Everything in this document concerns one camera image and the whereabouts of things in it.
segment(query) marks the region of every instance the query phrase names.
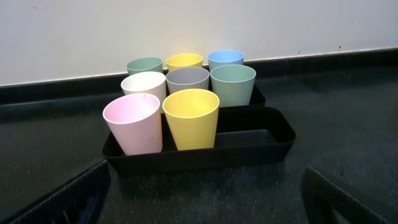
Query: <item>white wall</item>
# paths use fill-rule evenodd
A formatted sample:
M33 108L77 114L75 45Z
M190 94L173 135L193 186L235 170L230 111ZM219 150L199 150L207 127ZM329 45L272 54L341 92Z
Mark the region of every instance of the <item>white wall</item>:
M124 73L130 60L182 52L258 60L397 46L398 0L0 1L0 85Z

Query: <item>black countertop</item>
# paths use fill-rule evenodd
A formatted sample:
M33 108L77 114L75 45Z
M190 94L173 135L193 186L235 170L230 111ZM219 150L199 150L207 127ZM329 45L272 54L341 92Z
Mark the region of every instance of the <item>black countertop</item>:
M398 68L256 84L297 133L285 162L128 179L111 168L98 223L307 223L299 183L308 165L398 207ZM0 204L101 158L109 134L102 110L121 95L0 107Z

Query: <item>green cup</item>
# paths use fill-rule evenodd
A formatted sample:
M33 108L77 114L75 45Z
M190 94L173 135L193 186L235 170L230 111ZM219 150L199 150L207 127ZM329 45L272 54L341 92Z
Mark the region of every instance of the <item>green cup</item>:
M213 92L220 107L248 105L253 91L256 71L245 65L222 65L210 72Z
M140 72L160 72L163 73L162 59L155 57L140 58L133 60L126 65L129 75Z

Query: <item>plastic cup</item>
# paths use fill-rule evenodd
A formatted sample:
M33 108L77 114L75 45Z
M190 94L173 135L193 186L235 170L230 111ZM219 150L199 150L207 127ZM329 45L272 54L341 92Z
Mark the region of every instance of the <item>plastic cup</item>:
M208 90L175 92L163 102L178 150L214 147L220 100Z
M191 88L208 90L209 79L209 71L198 67L179 68L166 75L170 94Z
M160 72L163 73L162 59L155 57L140 58L133 60L126 65L129 75L140 72Z
M141 72L131 75L122 81L125 95L149 93L159 98L160 103L166 99L166 76L160 72Z
M103 117L125 155L162 150L160 101L156 96L147 93L122 96L105 107Z
M219 50L209 54L209 70L222 65L243 65L244 54L238 50Z
M203 57L198 54L178 54L169 57L166 60L169 72L183 67L200 67L203 66Z
M256 71L245 65L222 65L210 72L213 92L220 98L220 107L248 105Z

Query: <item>yellow cup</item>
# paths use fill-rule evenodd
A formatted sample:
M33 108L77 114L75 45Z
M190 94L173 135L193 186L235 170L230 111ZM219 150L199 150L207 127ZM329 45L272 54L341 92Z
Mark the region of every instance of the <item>yellow cup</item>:
M220 99L211 91L187 89L175 92L163 102L178 150L214 147Z
M198 54L178 54L169 57L166 60L169 72L183 67L200 67L203 66L203 57Z

